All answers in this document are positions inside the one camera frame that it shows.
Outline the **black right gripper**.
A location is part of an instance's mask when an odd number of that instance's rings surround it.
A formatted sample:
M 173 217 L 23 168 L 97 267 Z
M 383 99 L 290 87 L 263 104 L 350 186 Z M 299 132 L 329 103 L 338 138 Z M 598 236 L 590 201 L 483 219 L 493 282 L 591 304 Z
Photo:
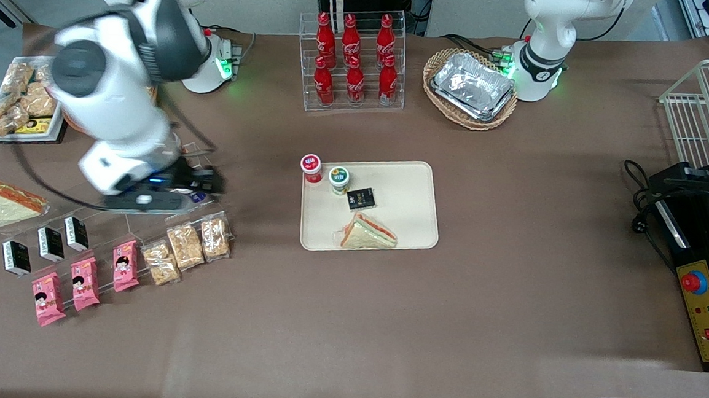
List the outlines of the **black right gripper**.
M 176 215 L 193 207 L 192 192 L 223 195 L 225 180 L 215 168 L 176 162 L 141 180 L 123 179 L 121 193 L 111 196 L 112 211 Z

